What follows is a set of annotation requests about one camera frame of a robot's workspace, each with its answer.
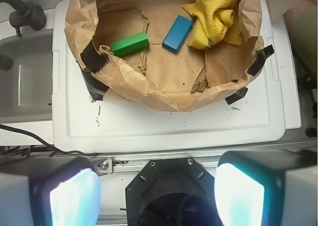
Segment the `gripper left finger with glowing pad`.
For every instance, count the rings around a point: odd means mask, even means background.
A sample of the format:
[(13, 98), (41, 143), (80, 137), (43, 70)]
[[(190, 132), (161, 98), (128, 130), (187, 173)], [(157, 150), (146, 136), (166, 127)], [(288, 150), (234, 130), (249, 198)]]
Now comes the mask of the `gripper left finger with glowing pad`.
[(0, 160), (2, 226), (94, 226), (100, 201), (99, 176), (88, 158)]

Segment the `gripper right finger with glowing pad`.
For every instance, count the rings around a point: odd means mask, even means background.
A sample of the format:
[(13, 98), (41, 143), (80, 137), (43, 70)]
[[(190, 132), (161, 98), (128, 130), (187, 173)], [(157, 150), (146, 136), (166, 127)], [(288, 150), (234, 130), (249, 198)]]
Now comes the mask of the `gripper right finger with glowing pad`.
[(214, 194), (226, 226), (316, 226), (318, 157), (311, 150), (227, 151)]

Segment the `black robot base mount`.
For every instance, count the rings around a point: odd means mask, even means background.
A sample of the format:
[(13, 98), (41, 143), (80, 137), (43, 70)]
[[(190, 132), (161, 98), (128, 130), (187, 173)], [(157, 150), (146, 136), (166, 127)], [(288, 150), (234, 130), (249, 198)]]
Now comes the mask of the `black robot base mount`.
[(192, 158), (149, 161), (125, 189), (130, 226), (221, 226), (215, 178)]

